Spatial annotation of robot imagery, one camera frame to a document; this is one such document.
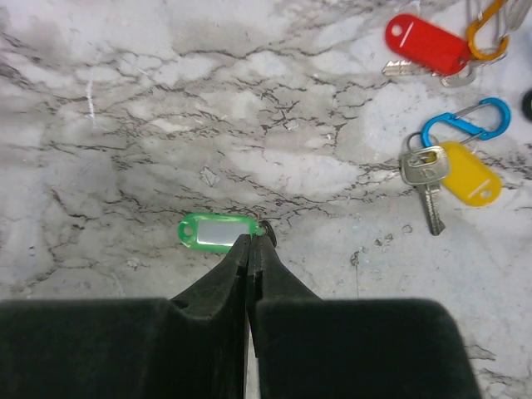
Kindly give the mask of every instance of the marble surface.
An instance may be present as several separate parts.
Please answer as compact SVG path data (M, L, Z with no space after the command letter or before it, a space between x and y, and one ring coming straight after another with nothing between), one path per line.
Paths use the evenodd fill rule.
M382 38L399 12L461 35L467 20L443 0L3 0L0 298L171 297L221 259L179 243L183 215L260 212L315 293L434 298L485 397L532 397L532 124L519 111L532 17L506 59L446 89L381 74L401 59ZM513 120L470 147L504 190L481 209L443 190L447 229L432 237L398 172L403 141L487 96ZM471 118L497 123L490 109ZM254 367L249 381L257 397Z

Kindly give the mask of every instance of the orange carabiner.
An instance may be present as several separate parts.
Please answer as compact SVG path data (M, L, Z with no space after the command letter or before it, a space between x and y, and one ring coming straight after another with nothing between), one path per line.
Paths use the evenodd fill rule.
M510 38L503 36L500 39L499 47L491 54L484 54L475 47L475 34L485 25L490 18L492 18L499 10L508 2L508 0L494 0L494 2L482 13L480 19L476 19L465 31L467 37L467 44L471 50L471 54L477 60L491 61L502 56L506 52Z

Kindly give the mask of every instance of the green key tag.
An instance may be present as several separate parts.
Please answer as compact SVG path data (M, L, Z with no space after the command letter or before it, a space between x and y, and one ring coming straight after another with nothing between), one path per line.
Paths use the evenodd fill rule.
M263 235L257 220L231 214L187 214L177 228L183 245L195 251L226 254L241 234Z

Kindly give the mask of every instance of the plastic key tag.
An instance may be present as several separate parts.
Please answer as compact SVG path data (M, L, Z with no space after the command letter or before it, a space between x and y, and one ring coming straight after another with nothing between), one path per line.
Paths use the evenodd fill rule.
M411 14L399 14L386 26L390 49L443 76L454 75L471 58L467 41Z
M228 253L241 234L262 235L256 219L230 214L187 214L177 228L183 245L196 251Z
M497 199L502 181L488 166L464 145L447 141L440 143L451 163L451 172L442 184L463 203L485 206Z

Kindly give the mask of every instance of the silver key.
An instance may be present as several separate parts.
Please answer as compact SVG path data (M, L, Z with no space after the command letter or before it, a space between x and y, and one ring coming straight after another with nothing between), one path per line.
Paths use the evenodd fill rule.
M408 60L389 61L382 68L382 75L384 76L414 76L426 75L427 73L432 73L432 71Z
M446 227L440 220L435 196L440 189L440 181L450 171L447 154L438 145L407 152L401 158L401 177L405 183L416 187L420 192L432 235L440 235Z

